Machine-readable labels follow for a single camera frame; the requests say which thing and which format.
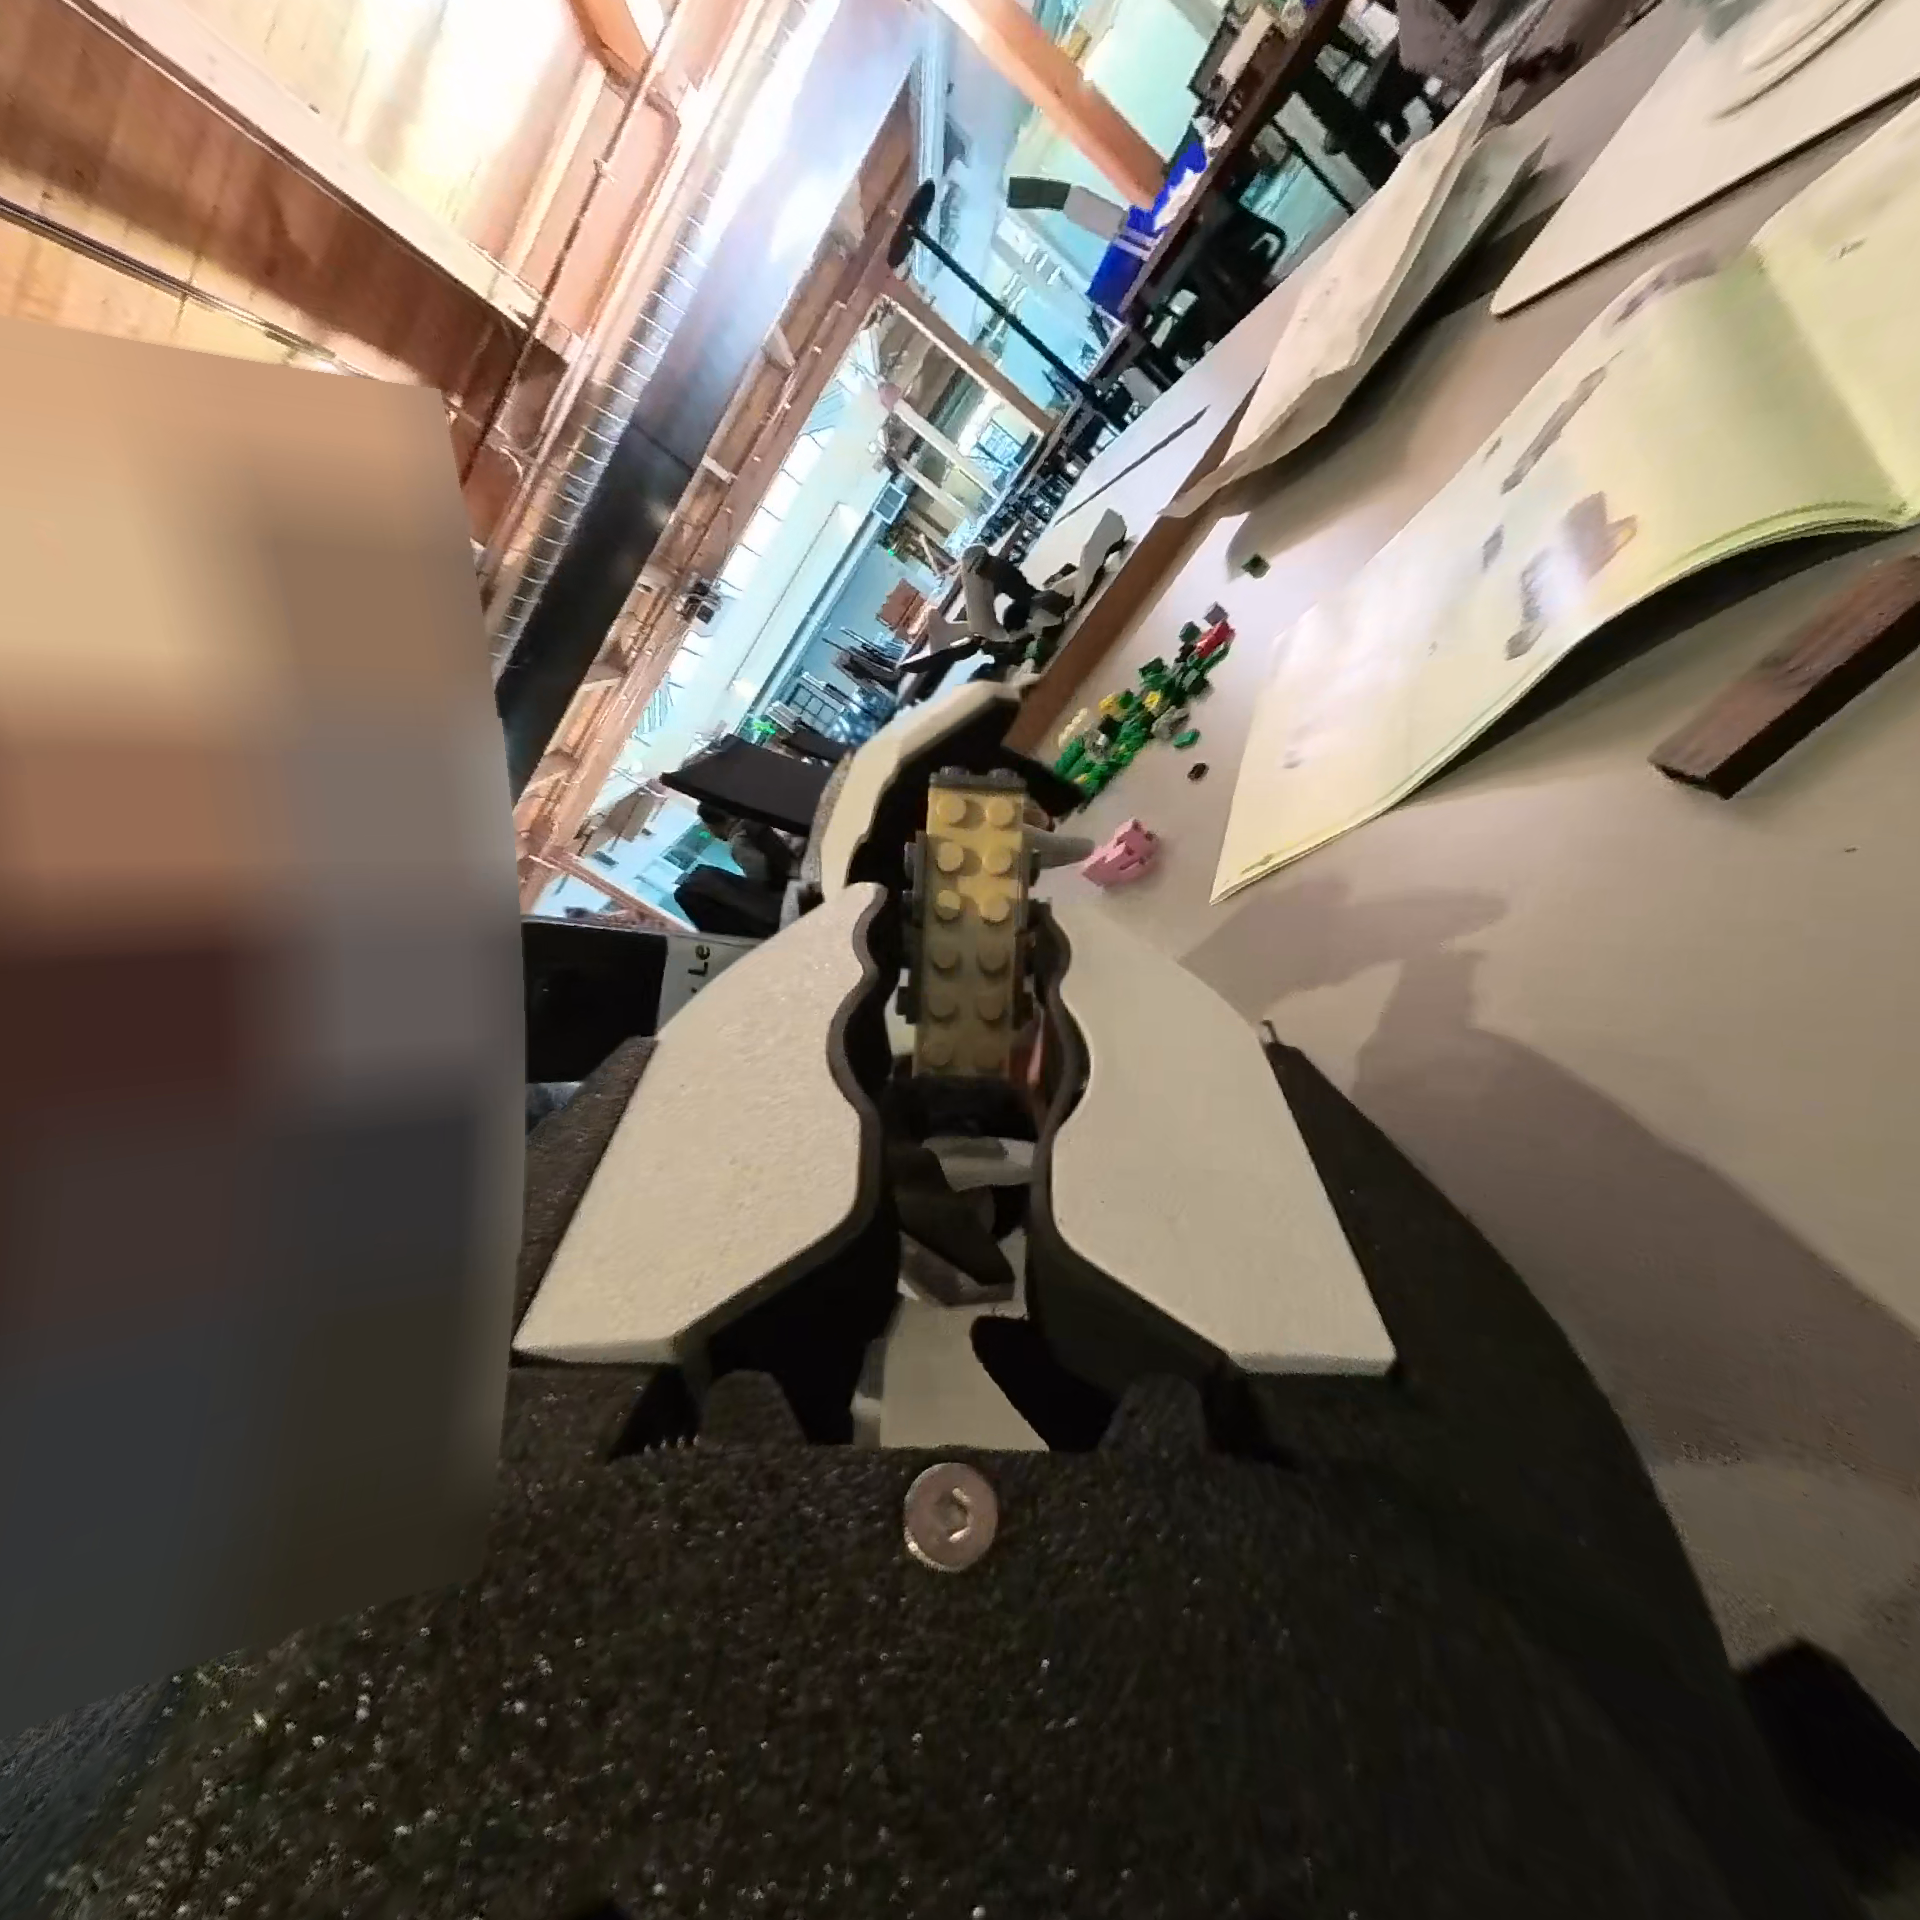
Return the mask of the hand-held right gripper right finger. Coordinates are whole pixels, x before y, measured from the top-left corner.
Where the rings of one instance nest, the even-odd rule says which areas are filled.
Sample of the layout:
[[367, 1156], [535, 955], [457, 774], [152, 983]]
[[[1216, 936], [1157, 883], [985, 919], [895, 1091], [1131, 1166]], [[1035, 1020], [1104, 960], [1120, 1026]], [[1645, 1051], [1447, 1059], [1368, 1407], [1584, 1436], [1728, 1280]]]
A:
[[1387, 1375], [1397, 1359], [1258, 1029], [1087, 898], [1051, 911], [1060, 1083], [1029, 1303], [1079, 1375]]

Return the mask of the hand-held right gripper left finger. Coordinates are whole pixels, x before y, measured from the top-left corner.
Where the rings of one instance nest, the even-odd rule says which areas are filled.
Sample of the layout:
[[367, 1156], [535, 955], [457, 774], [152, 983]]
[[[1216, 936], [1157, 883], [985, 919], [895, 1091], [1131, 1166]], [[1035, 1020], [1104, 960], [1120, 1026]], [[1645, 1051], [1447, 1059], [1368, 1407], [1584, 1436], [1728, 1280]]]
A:
[[849, 1035], [881, 986], [888, 906], [881, 883], [852, 883], [671, 1020], [516, 1325], [520, 1358], [693, 1359], [867, 1227], [881, 1123]]

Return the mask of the tan toy brick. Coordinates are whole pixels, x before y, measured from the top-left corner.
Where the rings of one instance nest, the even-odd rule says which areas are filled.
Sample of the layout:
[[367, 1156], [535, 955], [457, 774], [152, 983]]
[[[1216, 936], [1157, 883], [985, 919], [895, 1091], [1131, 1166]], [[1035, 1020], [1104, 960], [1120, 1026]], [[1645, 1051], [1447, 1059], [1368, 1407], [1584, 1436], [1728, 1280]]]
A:
[[1026, 792], [1016, 774], [941, 767], [908, 859], [900, 1018], [923, 1080], [1010, 1083], [1032, 1015]]

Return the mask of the pile of green toy bricks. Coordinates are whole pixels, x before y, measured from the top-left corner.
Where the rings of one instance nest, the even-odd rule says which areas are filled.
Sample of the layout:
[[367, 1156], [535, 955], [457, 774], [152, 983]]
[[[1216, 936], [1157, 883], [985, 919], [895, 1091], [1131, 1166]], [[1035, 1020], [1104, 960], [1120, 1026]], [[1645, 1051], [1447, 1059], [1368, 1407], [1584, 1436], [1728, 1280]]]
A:
[[1193, 709], [1210, 696], [1234, 639], [1231, 613], [1215, 600], [1202, 619], [1181, 624], [1170, 655], [1146, 658], [1130, 683], [1060, 726], [1049, 771], [1082, 799], [1095, 799], [1149, 747], [1189, 751], [1199, 742]]

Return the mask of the open instruction booklet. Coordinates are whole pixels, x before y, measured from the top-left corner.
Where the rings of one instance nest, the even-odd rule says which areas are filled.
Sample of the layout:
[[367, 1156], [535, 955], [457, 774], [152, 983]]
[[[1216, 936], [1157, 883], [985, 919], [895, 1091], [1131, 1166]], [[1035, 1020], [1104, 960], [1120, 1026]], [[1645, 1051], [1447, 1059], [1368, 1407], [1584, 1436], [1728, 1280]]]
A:
[[1917, 119], [1737, 251], [1620, 290], [1491, 438], [1283, 637], [1226, 902], [1442, 772], [1610, 622], [1765, 543], [1917, 516]]

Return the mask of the black pole stand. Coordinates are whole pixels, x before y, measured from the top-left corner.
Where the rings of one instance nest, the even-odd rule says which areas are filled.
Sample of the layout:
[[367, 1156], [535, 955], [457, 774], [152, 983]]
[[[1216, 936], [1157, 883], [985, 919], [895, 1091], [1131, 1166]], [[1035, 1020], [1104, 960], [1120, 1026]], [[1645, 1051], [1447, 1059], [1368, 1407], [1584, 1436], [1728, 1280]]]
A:
[[906, 278], [908, 264], [916, 254], [930, 256], [947, 276], [959, 282], [975, 302], [999, 322], [1003, 336], [1019, 339], [1043, 362], [1063, 392], [1074, 396], [1106, 426], [1125, 426], [1125, 412], [1115, 406], [1114, 397], [1098, 389], [1082, 368], [1069, 366], [1005, 300], [988, 285], [988, 282], [976, 276], [972, 268], [945, 244], [936, 219], [938, 200], [940, 183], [929, 179], [914, 187], [903, 207], [896, 234], [888, 244], [890, 268]]

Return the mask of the white paper sheets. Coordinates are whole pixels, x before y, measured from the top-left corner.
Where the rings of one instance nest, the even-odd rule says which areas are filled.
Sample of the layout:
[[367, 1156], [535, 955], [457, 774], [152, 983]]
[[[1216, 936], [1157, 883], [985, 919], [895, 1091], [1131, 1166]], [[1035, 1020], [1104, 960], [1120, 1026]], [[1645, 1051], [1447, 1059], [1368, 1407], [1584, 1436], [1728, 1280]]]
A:
[[1223, 461], [1167, 508], [1169, 518], [1201, 515], [1327, 429], [1523, 189], [1544, 143], [1496, 123], [1504, 68], [1496, 59], [1295, 276], [1298, 302]]

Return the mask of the dark wooden block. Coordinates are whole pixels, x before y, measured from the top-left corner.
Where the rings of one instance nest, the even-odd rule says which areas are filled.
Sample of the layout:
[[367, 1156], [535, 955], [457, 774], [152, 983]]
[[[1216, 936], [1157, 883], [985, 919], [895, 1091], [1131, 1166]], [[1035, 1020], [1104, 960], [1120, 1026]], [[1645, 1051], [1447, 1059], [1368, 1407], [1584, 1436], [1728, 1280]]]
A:
[[1672, 784], [1731, 799], [1917, 648], [1917, 557], [1874, 565], [1650, 754]]

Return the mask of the white paper sheet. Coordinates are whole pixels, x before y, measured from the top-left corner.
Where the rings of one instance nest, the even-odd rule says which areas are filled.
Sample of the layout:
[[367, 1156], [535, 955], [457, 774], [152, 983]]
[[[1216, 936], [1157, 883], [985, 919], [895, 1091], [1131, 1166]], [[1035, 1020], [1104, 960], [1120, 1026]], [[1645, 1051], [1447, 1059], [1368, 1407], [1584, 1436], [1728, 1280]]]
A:
[[1917, 78], [1916, 2], [1698, 4], [1698, 23], [1497, 285], [1507, 318]]

